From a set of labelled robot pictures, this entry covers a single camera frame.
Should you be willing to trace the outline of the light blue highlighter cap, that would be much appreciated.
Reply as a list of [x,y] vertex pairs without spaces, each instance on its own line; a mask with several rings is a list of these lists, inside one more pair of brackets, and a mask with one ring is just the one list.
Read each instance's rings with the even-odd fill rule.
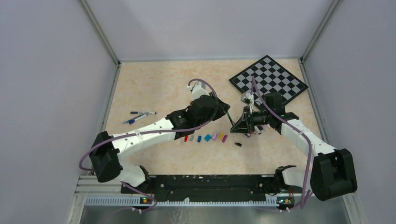
[[204,140],[205,140],[206,142],[209,142],[211,139],[212,139],[212,136],[209,135],[209,134],[207,134],[207,135],[204,137]]

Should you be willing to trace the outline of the black cap white marker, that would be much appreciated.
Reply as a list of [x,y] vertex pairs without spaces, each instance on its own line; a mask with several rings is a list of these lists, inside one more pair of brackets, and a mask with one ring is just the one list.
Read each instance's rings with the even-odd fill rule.
[[130,114],[157,114],[157,112],[130,112]]

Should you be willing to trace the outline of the blue cap pen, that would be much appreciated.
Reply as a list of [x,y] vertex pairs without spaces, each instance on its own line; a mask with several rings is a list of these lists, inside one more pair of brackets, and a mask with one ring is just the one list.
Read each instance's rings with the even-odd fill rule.
[[147,116],[147,114],[140,114],[140,115],[138,115],[138,116],[136,116],[136,117],[134,117],[132,119],[124,121],[123,124],[133,124],[134,122],[136,122],[136,121],[138,121],[138,120],[140,120],[140,119],[142,119],[142,118],[144,118],[146,116]]

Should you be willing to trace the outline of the light purple highlighter cap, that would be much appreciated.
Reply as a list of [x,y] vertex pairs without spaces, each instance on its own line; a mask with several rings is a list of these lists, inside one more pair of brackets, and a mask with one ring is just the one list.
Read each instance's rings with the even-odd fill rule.
[[212,139],[212,140],[216,140],[217,136],[218,136],[218,133],[217,133],[217,132],[214,132],[211,139]]

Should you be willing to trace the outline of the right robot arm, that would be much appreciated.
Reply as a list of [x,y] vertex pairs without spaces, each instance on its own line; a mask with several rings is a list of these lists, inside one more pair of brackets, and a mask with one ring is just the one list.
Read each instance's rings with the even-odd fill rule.
[[317,137],[299,117],[286,112],[279,93],[264,95],[264,109],[254,111],[254,95],[244,93],[246,104],[242,116],[232,126],[231,133],[252,134],[259,126],[269,125],[289,139],[307,157],[307,166],[281,166],[276,170],[274,187],[287,192],[292,186],[301,187],[320,201],[353,193],[357,190],[354,161],[347,149],[337,149]]

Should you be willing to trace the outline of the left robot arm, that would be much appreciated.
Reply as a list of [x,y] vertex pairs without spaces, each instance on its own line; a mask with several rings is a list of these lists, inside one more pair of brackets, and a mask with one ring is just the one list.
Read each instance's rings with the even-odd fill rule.
[[124,160],[132,154],[161,142],[192,135],[197,129],[223,117],[230,105],[215,96],[203,95],[185,109],[176,110],[159,121],[128,133],[97,135],[89,158],[100,183],[118,180],[130,184],[137,192],[149,189],[149,175],[143,166],[129,165]]

